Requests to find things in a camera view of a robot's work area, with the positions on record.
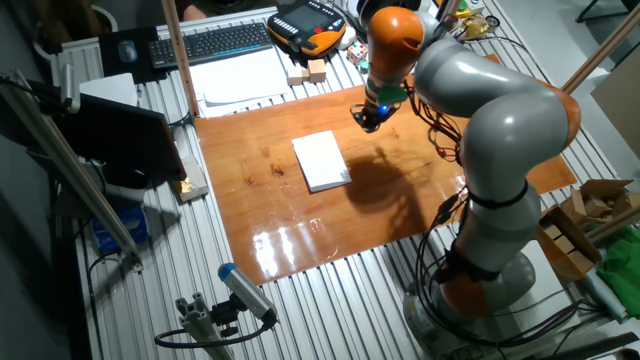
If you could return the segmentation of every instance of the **wooden tabletop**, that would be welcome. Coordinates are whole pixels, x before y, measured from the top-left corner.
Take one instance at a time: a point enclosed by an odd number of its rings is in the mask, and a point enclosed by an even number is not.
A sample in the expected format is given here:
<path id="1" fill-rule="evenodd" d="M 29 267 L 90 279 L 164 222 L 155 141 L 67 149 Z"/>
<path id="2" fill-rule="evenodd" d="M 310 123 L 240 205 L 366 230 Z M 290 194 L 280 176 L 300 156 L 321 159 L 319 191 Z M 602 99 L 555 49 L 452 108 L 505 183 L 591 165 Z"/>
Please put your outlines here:
<path id="1" fill-rule="evenodd" d="M 255 283 L 421 233 L 440 203 L 464 186 L 462 168 L 436 154 L 428 126 L 408 103 L 366 134 L 349 114 L 363 100 L 360 86 L 196 119 L 233 260 Z M 353 181 L 310 193 L 291 140 L 327 130 Z M 540 193 L 576 182 L 560 156 L 528 179 Z"/>

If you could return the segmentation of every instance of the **white paper stack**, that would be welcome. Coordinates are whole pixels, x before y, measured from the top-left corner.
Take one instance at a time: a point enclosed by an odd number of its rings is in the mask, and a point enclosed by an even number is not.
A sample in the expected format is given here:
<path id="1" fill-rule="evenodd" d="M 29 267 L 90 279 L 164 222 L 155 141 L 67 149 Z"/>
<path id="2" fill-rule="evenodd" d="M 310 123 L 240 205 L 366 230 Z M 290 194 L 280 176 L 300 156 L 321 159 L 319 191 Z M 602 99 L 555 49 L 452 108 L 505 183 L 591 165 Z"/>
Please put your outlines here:
<path id="1" fill-rule="evenodd" d="M 311 192 L 351 182 L 332 131 L 307 135 L 291 142 Z"/>
<path id="2" fill-rule="evenodd" d="M 136 106 L 138 94 L 131 73 L 109 76 L 80 84 L 80 93 Z"/>
<path id="3" fill-rule="evenodd" d="M 290 90 L 273 48 L 191 66 L 189 71 L 198 107 L 206 117 L 228 115 Z"/>

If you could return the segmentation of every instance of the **wire bundle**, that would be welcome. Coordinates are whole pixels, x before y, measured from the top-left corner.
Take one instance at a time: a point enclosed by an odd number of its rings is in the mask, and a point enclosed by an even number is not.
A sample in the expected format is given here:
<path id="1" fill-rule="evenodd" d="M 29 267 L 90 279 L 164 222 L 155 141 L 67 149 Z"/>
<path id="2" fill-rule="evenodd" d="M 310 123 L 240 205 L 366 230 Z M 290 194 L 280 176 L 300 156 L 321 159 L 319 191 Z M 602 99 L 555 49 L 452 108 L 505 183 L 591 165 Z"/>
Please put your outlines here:
<path id="1" fill-rule="evenodd" d="M 416 99 L 415 89 L 410 87 L 407 80 L 403 82 L 404 90 L 409 97 L 413 113 L 429 125 L 429 142 L 436 148 L 438 155 L 448 162 L 460 162 L 460 141 L 462 132 L 458 124 L 442 112 L 435 111 L 424 103 L 419 97 Z M 438 134 L 443 134 L 453 142 L 453 146 L 440 146 Z"/>
<path id="2" fill-rule="evenodd" d="M 438 213 L 431 223 L 429 229 L 423 235 L 420 245 L 418 246 L 418 258 L 416 260 L 413 276 L 416 284 L 416 292 L 420 303 L 422 304 L 425 312 L 429 314 L 429 317 L 432 321 L 434 321 L 438 326 L 442 327 L 446 331 L 452 333 L 456 337 L 465 340 L 469 343 L 486 346 L 497 349 L 503 358 L 506 359 L 505 354 L 502 352 L 500 348 L 509 348 L 515 346 L 521 346 L 532 341 L 535 341 L 557 329 L 559 329 L 562 325 L 568 322 L 577 312 L 578 310 L 583 310 L 587 312 L 599 312 L 601 308 L 598 306 L 586 301 L 586 300 L 578 300 L 575 303 L 560 309 L 555 314 L 551 315 L 546 320 L 540 322 L 538 325 L 533 326 L 532 328 L 525 330 L 519 334 L 516 334 L 510 338 L 502 340 L 500 342 L 495 342 L 491 340 L 487 340 L 473 332 L 470 332 L 459 325 L 453 324 L 450 322 L 440 310 L 433 303 L 432 290 L 434 288 L 434 276 L 430 273 L 430 270 L 433 267 L 436 267 L 436 271 L 442 269 L 444 265 L 445 256 L 442 256 L 432 262 L 429 265 L 425 263 L 425 257 L 427 255 L 427 243 L 429 241 L 429 236 L 433 229 L 438 226 L 444 224 L 451 217 L 455 216 L 455 213 L 458 209 L 465 207 L 468 203 L 467 198 L 463 198 L 462 194 L 466 188 L 461 189 L 457 194 L 453 195 L 449 199 L 447 199 L 440 207 L 438 208 Z M 462 214 L 462 220 L 460 222 L 460 226 L 464 225 L 464 217 L 465 213 Z M 540 303 L 548 300 L 554 295 L 557 295 L 564 290 L 558 291 L 554 294 L 547 296 L 546 298 L 540 300 L 539 302 L 528 306 L 524 309 L 520 309 L 511 313 L 502 313 L 492 316 L 504 316 L 504 315 L 513 315 L 516 313 L 520 313 L 526 310 L 529 310 Z"/>

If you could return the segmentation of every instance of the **black keyboard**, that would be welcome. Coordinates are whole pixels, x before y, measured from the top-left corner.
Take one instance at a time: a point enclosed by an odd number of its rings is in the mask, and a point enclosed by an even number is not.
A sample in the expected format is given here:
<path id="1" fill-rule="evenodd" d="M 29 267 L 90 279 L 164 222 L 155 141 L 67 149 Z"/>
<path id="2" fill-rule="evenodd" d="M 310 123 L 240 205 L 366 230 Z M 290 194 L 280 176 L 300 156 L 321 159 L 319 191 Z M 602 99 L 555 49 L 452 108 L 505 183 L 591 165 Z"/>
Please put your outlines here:
<path id="1" fill-rule="evenodd" d="M 183 39 L 191 65 L 244 55 L 273 45 L 264 23 L 233 26 L 188 35 Z M 152 41 L 149 50 L 154 69 L 177 66 L 171 39 Z"/>

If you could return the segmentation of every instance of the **green cloth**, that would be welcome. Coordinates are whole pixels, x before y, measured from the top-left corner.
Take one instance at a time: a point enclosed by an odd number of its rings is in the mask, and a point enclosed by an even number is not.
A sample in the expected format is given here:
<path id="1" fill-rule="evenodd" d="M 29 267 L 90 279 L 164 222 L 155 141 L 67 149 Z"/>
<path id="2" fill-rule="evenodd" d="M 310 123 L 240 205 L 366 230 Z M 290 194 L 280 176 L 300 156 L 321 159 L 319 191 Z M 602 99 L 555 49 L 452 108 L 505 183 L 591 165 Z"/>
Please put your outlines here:
<path id="1" fill-rule="evenodd" d="M 640 231 L 630 228 L 614 235 L 598 275 L 616 293 L 630 316 L 640 318 Z"/>

